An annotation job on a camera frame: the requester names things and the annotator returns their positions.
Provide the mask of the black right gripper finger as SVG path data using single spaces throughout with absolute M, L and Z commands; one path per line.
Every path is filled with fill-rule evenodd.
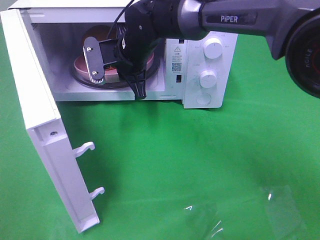
M 134 93 L 135 100 L 143 100 L 146 94 L 146 70 L 135 73 L 119 73 L 119 77 L 125 80 Z

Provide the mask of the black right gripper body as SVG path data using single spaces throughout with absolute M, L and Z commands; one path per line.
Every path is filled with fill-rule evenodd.
M 116 69 L 119 74 L 133 75 L 146 69 L 148 57 L 160 41 L 164 6 L 164 0 L 132 0 L 123 9 L 126 31 L 118 45 L 121 62 Z

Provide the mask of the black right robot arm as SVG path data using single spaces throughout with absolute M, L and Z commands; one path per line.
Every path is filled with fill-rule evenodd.
M 125 9 L 123 56 L 138 68 L 160 39 L 201 40 L 209 32 L 262 36 L 306 93 L 320 95 L 317 0 L 139 0 Z

